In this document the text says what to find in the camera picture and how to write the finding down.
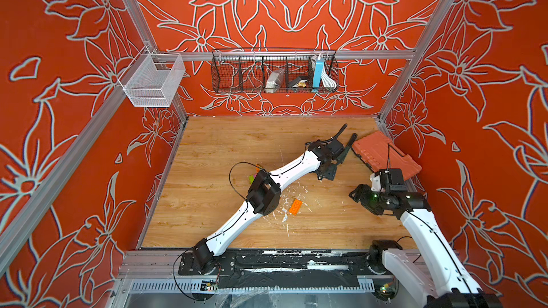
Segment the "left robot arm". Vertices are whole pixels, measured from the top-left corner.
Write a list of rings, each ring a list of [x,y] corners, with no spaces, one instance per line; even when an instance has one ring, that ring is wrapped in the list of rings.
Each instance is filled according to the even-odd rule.
[[[289,164],[273,171],[260,169],[240,208],[217,231],[192,248],[198,267],[211,266],[251,223],[275,211],[282,192],[295,181],[309,173],[315,173],[319,180],[333,180],[344,152],[345,146],[335,138],[318,140],[305,144],[303,154]]]

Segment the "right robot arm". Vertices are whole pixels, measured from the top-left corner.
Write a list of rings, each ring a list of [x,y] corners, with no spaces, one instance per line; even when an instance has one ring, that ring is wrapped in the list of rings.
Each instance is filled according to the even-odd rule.
[[[389,272],[420,307],[501,307],[465,269],[442,234],[427,199],[411,192],[398,168],[385,168],[360,184],[350,198],[373,215],[393,215],[409,232],[428,272],[408,258],[399,242],[372,242],[367,264],[376,274]]]

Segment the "dark green clamp tool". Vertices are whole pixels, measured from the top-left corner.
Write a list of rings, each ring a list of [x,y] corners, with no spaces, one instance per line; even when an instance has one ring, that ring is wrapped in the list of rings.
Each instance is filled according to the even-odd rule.
[[[341,152],[341,154],[335,159],[337,164],[342,164],[344,162],[344,160],[346,159],[350,149],[352,148],[352,144],[354,144],[354,142],[357,140],[358,138],[358,134],[356,133],[353,133],[349,139],[349,141],[347,142],[345,148],[343,149],[343,151]]]

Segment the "red plastic tool case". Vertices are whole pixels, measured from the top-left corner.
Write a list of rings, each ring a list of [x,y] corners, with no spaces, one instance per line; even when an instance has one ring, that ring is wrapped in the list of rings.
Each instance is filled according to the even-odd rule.
[[[401,169],[405,181],[420,173],[422,167],[402,152],[380,131],[362,137],[352,144],[352,151],[372,172],[381,169]]]

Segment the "black small box in basket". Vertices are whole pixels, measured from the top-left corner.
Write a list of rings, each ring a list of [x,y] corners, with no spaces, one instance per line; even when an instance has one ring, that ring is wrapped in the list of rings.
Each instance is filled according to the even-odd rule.
[[[294,80],[288,82],[288,89],[299,89],[308,87],[309,78],[306,76],[298,76]]]

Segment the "plastic bag in basket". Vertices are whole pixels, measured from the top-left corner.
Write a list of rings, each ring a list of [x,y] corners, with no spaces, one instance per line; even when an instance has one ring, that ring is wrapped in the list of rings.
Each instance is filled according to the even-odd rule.
[[[284,82],[285,72],[284,70],[278,69],[273,71],[265,84],[265,92],[267,94],[276,93],[282,86]]]

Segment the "clear plastic bin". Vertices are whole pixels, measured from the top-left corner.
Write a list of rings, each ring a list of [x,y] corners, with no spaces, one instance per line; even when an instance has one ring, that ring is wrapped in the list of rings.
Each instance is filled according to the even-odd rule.
[[[141,54],[121,78],[121,88],[135,107],[168,108],[185,73],[181,56],[162,66],[152,55]]]

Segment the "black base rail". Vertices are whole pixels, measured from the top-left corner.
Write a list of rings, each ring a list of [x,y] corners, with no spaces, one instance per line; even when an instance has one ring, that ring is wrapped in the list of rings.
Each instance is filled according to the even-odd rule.
[[[375,271],[366,250],[229,249],[204,268],[192,252],[174,262],[174,274],[212,278],[221,289],[361,289],[392,285]]]

